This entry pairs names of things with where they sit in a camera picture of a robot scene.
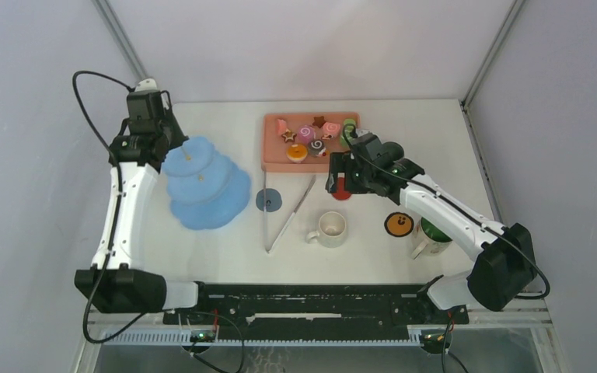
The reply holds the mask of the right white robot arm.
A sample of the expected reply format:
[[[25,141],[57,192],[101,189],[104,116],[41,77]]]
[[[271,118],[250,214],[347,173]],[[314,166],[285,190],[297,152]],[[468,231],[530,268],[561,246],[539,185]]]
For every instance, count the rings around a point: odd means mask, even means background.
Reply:
[[[417,305],[419,316],[440,322],[449,309],[473,302],[499,312],[536,277],[532,237],[519,223],[508,227],[484,217],[446,193],[422,167],[405,158],[397,143],[381,142],[366,133],[351,138],[345,152],[329,157],[326,191],[334,193],[337,179],[352,194],[373,193],[418,214],[449,237],[473,261],[473,268],[441,276],[426,287]]]

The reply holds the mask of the blue three-tier cake stand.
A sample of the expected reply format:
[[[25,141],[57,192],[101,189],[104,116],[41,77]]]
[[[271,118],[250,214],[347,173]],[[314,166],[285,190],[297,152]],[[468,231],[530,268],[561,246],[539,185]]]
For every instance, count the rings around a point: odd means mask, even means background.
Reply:
[[[184,228],[221,228],[250,201],[249,174],[205,137],[189,138],[171,150],[162,171],[167,177],[170,211]]]

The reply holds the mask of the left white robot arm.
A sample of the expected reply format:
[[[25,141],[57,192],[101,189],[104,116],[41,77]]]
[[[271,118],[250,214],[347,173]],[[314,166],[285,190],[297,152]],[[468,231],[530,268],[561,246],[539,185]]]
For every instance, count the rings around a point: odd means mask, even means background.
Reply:
[[[157,313],[181,309],[194,324],[206,322],[212,304],[194,281],[171,281],[144,265],[142,230],[148,202],[168,153],[187,136],[159,89],[127,95],[128,116],[108,145],[110,199],[103,234],[88,270],[77,270],[75,286],[102,313]]]

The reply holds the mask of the metal serving tongs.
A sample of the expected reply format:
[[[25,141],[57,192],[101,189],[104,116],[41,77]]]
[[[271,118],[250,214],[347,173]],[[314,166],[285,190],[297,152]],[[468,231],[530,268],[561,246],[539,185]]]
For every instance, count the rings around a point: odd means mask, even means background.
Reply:
[[[271,213],[260,211],[262,213],[263,248],[266,254],[272,254],[276,250],[281,238],[287,232],[299,209],[315,186],[315,183],[316,174],[312,174],[304,183],[300,183],[300,189],[293,186],[290,187],[288,190],[289,195],[287,196],[284,189],[285,185],[271,186],[268,172],[263,171],[261,189],[276,189],[281,194],[283,201],[278,211]]]

